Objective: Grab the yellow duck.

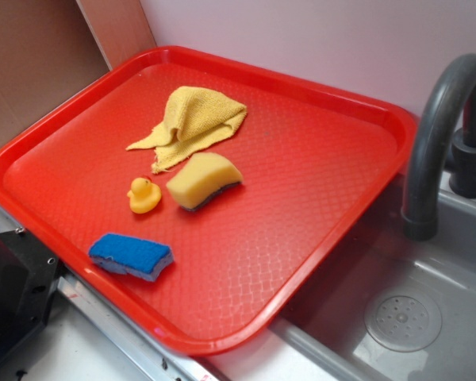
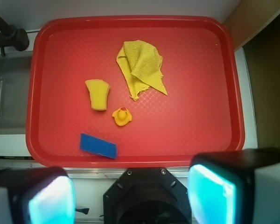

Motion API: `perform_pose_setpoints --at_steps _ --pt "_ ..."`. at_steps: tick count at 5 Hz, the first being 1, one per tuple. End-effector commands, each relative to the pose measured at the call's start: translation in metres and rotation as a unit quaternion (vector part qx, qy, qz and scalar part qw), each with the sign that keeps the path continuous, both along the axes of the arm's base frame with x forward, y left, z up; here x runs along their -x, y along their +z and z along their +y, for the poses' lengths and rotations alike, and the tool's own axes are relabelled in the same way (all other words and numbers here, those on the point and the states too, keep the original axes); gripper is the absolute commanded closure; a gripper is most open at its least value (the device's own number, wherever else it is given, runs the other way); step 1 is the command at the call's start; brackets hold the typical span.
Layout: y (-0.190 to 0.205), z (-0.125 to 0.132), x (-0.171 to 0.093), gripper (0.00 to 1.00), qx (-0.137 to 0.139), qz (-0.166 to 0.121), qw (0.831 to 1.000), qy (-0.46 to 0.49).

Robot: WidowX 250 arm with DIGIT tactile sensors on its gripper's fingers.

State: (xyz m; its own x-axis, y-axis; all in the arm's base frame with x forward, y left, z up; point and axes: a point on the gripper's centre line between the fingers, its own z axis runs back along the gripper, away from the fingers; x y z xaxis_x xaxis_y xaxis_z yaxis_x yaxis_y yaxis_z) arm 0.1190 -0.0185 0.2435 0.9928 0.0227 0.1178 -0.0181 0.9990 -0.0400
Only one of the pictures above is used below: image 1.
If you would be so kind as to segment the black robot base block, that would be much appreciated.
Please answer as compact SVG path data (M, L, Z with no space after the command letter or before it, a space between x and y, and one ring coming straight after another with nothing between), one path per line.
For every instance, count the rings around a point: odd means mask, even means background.
M59 258L31 233L0 233L0 355L47 324Z

